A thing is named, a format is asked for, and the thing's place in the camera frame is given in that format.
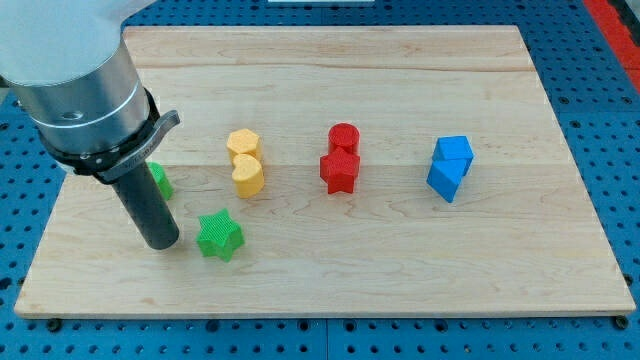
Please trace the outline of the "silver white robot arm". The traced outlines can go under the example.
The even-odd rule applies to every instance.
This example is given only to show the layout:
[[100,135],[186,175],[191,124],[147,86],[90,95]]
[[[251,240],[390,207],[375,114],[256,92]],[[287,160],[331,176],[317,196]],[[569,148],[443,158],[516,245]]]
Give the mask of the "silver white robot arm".
[[153,0],[1,0],[1,75],[46,145],[67,154],[115,148],[150,105],[121,35]]

